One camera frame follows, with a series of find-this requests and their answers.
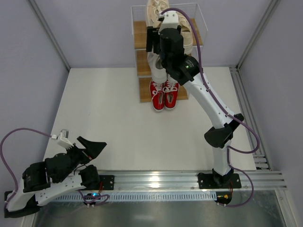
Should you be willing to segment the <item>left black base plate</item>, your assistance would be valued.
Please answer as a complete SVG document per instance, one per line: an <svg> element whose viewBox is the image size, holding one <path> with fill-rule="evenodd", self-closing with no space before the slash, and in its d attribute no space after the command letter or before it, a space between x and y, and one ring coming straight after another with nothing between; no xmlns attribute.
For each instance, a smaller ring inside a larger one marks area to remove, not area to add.
<svg viewBox="0 0 303 227"><path fill-rule="evenodd" d="M99 182L95 186L95 190L103 191L114 190L115 176L114 175L99 175Z"/></svg>

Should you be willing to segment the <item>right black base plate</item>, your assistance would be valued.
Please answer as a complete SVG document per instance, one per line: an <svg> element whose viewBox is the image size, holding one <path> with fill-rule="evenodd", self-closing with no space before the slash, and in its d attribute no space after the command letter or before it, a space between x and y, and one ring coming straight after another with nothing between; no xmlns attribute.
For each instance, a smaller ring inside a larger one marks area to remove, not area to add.
<svg viewBox="0 0 303 227"><path fill-rule="evenodd" d="M242 188L240 176L233 173L231 178L224 183L217 183L213 174L199 173L197 175L199 189L240 189Z"/></svg>

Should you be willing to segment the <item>aluminium mounting rail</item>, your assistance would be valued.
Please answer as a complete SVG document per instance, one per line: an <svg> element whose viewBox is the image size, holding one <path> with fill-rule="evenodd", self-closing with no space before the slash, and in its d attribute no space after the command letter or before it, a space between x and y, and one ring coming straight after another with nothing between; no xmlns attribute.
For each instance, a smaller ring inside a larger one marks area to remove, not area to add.
<svg viewBox="0 0 303 227"><path fill-rule="evenodd" d="M100 175L113 175L116 191L198 191L199 171L106 171ZM247 171L255 190L287 190L284 176L279 171Z"/></svg>

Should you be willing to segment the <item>red canvas sneaker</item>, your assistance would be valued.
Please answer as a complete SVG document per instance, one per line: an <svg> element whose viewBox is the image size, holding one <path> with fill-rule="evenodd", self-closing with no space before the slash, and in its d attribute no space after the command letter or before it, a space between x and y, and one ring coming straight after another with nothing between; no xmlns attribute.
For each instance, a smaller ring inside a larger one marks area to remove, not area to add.
<svg viewBox="0 0 303 227"><path fill-rule="evenodd" d="M150 82L150 94L151 102L154 111L161 112L164 109L164 83L156 83L151 80Z"/></svg>
<svg viewBox="0 0 303 227"><path fill-rule="evenodd" d="M164 92L164 102L165 108L167 110L173 110L176 106L177 97L179 91L179 83L166 81L163 92Z"/></svg>

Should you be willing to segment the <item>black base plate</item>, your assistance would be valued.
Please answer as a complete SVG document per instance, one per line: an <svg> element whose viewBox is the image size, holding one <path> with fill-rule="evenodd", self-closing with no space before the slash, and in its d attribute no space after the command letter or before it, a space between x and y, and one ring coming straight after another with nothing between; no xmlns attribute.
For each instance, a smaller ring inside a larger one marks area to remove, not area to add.
<svg viewBox="0 0 303 227"><path fill-rule="evenodd" d="M114 175L99 175L99 182L95 186L95 190L103 191L114 190L115 176Z"/></svg>
<svg viewBox="0 0 303 227"><path fill-rule="evenodd" d="M240 176L233 173L231 178L224 183L217 183L213 174L199 173L197 175L199 189L240 189L242 188Z"/></svg>

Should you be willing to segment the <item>white sneaker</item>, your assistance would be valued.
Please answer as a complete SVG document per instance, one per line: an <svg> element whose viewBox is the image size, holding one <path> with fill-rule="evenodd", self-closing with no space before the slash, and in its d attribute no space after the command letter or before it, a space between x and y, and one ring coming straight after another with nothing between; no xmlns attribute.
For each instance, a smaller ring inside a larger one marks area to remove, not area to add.
<svg viewBox="0 0 303 227"><path fill-rule="evenodd" d="M167 73L162 67L160 56L155 53L148 52L147 62L151 70L152 80L156 83L165 83L167 80Z"/></svg>
<svg viewBox="0 0 303 227"><path fill-rule="evenodd" d="M167 74L167 80L170 82L170 83L177 83L178 81L175 80L170 74Z"/></svg>

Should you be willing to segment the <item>right corner aluminium post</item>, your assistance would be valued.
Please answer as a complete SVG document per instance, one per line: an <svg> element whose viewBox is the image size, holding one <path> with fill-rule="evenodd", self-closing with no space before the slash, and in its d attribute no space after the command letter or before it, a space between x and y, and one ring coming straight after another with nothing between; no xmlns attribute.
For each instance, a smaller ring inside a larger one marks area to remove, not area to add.
<svg viewBox="0 0 303 227"><path fill-rule="evenodd" d="M265 12L263 13L261 19L259 20L246 48L244 49L243 54L241 55L239 62L236 65L236 69L240 70L243 63L245 62L246 58L248 57L249 53L251 52L253 46L257 43L258 39L262 35L263 31L265 30L267 24L269 23L270 19L272 18L275 10L279 6L281 0L271 0L269 5L267 6Z"/></svg>

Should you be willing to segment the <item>right aluminium frame rail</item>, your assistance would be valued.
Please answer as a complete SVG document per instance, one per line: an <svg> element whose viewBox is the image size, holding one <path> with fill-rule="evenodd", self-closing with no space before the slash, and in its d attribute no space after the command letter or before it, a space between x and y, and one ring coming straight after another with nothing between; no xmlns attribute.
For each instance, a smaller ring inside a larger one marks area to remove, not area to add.
<svg viewBox="0 0 303 227"><path fill-rule="evenodd" d="M259 149L253 153L255 165L257 170L271 171L271 167L265 152L265 147L260 136L256 120L253 115L252 107L250 105L244 83L241 79L239 71L234 66L229 67L232 82L236 91L237 99L239 101L240 109L244 115L246 124L253 129L259 138Z"/></svg>

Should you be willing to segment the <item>corner aluminium post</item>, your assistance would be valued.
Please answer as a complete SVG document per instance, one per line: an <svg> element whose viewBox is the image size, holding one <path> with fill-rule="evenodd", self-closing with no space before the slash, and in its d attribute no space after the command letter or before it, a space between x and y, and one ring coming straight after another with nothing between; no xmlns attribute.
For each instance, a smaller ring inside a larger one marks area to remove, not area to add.
<svg viewBox="0 0 303 227"><path fill-rule="evenodd" d="M246 58L248 57L249 53L251 52L253 46L257 43L258 39L262 35L263 31L265 30L267 24L269 23L270 19L272 18L275 10L279 6L281 0L271 0L269 5L267 6L265 12L263 13L261 19L259 20L246 48L244 49L243 54L241 55L239 62L236 65L236 69L240 70L243 63L245 62Z"/></svg>
<svg viewBox="0 0 303 227"><path fill-rule="evenodd" d="M29 7L32 9L37 21L39 22L42 29L44 30L47 38L49 39L52 47L56 51L57 55L59 56L61 62L65 66L66 70L70 71L71 70L70 64L68 63L67 58L65 57L58 41L56 40L56 38L55 38L50 26L48 25L42 11L40 10L37 2L35 0L27 0L27 3L29 5Z"/></svg>

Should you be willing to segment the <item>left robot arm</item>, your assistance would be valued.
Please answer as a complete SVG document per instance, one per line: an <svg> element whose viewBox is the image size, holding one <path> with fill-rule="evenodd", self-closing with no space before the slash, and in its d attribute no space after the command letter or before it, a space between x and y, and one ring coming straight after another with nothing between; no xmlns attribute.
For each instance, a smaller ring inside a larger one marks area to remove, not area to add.
<svg viewBox="0 0 303 227"><path fill-rule="evenodd" d="M78 148L66 137L58 136L57 144L66 149L42 162L31 164L22 174L19 188L5 192L5 218L34 214L57 197L76 190L94 189L100 182L97 168L90 161L106 147L79 136L84 147Z"/></svg>

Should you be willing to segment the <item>left corner aluminium post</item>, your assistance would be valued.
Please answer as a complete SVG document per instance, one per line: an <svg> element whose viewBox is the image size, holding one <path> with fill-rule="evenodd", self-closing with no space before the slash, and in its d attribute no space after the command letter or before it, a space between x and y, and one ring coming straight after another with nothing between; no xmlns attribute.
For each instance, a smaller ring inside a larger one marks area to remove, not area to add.
<svg viewBox="0 0 303 227"><path fill-rule="evenodd" d="M40 10L37 2L35 0L27 0L27 3L29 5L29 7L32 9L37 21L39 22L42 29L44 30L47 38L49 39L52 47L56 51L57 55L59 56L61 62L65 66L66 70L70 71L71 70L70 64L68 63L67 58L65 57L58 41L56 40L56 38L55 38L50 26L48 25L42 11Z"/></svg>

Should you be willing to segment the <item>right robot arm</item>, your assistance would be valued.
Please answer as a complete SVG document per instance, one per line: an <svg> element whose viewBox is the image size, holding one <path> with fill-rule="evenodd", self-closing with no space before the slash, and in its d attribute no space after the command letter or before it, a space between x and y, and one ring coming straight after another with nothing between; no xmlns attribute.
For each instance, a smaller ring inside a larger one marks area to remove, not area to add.
<svg viewBox="0 0 303 227"><path fill-rule="evenodd" d="M227 108L220 108L221 102L211 92L199 62L184 53L180 30L180 27L163 30L147 27L146 51L159 54L166 72L196 99L209 117L213 126L204 138L213 149L214 166L212 174L200 175L200 180L216 188L227 187L234 174L227 149L244 117L240 113L229 117Z"/></svg>

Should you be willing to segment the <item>beige sneaker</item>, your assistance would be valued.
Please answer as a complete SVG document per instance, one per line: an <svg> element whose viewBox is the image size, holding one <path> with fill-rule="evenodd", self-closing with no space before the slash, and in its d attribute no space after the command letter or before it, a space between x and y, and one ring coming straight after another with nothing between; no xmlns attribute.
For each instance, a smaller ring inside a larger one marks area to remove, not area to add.
<svg viewBox="0 0 303 227"><path fill-rule="evenodd" d="M168 0L148 0L145 10L146 26L160 27L159 13L168 8Z"/></svg>
<svg viewBox="0 0 303 227"><path fill-rule="evenodd" d="M183 36L183 47L185 54L191 54L193 48L193 35L189 21L181 13L177 12L179 25L181 26L181 35Z"/></svg>

